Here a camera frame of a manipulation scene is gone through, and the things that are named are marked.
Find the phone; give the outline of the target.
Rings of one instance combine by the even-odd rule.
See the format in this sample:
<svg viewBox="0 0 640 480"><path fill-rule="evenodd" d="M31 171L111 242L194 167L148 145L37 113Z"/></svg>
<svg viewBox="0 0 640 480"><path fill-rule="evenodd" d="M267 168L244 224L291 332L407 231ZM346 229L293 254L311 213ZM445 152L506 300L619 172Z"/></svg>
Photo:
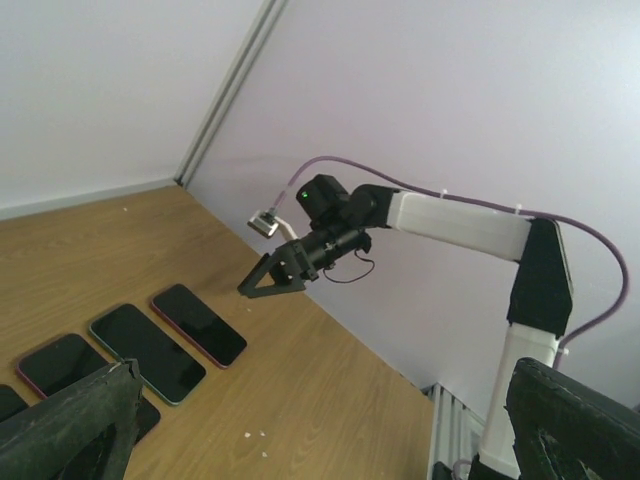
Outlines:
<svg viewBox="0 0 640 480"><path fill-rule="evenodd" d="M206 369L132 304L93 320L89 333L113 356L135 359L148 387L177 406L205 378Z"/></svg>
<svg viewBox="0 0 640 480"><path fill-rule="evenodd" d="M18 375L42 399L62 391L108 364L82 336L69 333L22 357Z"/></svg>

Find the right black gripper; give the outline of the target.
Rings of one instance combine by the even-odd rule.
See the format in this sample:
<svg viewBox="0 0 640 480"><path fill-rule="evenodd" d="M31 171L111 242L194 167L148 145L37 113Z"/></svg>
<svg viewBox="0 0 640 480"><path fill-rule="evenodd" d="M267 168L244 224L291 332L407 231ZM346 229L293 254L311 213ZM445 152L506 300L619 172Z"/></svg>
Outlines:
<svg viewBox="0 0 640 480"><path fill-rule="evenodd" d="M290 241L264 254L237 287L247 298L302 292L307 282L319 278L300 240Z"/></svg>

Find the black smartphone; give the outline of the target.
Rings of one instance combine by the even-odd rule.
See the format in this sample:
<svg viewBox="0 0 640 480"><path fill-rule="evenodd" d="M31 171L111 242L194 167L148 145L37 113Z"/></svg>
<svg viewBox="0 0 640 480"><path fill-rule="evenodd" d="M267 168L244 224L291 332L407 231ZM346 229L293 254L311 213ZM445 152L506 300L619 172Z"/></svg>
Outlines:
<svg viewBox="0 0 640 480"><path fill-rule="evenodd" d="M0 422L29 408L29 404L9 385L0 385Z"/></svg>

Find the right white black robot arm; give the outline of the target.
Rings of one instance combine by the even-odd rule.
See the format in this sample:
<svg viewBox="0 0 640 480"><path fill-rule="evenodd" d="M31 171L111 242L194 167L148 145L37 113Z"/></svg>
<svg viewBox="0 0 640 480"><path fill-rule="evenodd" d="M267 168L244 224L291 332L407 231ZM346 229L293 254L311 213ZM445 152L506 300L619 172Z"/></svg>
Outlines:
<svg viewBox="0 0 640 480"><path fill-rule="evenodd" d="M298 238L275 209L256 213L250 226L266 237L284 231L286 243L264 255L238 291L259 298L304 290L321 271L350 252L371 248L368 230L394 229L515 262L503 352L487 423L469 476L520 479L515 435L506 397L516 363L533 358L552 365L572 311L572 286L558 224L454 200L365 184L347 192L331 175L319 174L296 199L310 219Z"/></svg>

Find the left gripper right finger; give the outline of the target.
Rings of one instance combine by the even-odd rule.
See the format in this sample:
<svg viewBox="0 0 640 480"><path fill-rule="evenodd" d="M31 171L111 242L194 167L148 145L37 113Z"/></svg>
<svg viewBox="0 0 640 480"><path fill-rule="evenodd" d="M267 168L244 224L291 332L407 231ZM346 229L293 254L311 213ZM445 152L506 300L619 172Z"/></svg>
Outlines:
<svg viewBox="0 0 640 480"><path fill-rule="evenodd" d="M639 414L533 358L506 397L522 479L637 479Z"/></svg>

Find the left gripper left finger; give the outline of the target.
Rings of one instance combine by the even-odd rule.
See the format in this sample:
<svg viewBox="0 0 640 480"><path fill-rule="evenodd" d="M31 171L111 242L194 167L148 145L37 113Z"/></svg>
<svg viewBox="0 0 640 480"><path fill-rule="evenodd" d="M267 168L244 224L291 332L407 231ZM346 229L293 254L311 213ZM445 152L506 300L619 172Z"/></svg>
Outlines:
<svg viewBox="0 0 640 480"><path fill-rule="evenodd" d="M122 479L138 434L142 377L135 359L109 364L1 423L1 477L49 479L92 441L90 479Z"/></svg>

